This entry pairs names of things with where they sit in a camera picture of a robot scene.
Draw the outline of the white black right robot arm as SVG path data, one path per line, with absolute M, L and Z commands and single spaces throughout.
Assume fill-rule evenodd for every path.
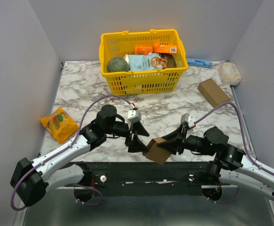
M 219 181 L 246 187 L 274 201 L 274 169 L 229 144 L 229 137 L 217 127 L 208 129 L 203 137 L 198 137 L 190 135 L 187 128 L 180 126 L 163 139 L 158 147 L 171 154 L 182 154 L 187 149 L 194 154 L 214 157 L 203 172 L 203 180 L 207 184 Z

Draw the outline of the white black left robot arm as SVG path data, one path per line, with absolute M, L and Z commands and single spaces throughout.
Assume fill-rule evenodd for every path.
M 79 129 L 72 140 L 32 161 L 27 158 L 18 161 L 10 180 L 14 189 L 10 200 L 12 208 L 20 210 L 14 205 L 15 195 L 18 195 L 24 207 L 30 207 L 40 201 L 50 188 L 70 184 L 86 186 L 91 175 L 84 170 L 83 164 L 69 168 L 64 166 L 102 145 L 108 135 L 125 138 L 125 145 L 130 153 L 147 151 L 139 136 L 148 137 L 149 133 L 141 124 L 141 112 L 137 107 L 130 104 L 127 119 L 124 119 L 117 113 L 116 107 L 104 105 L 96 118 Z

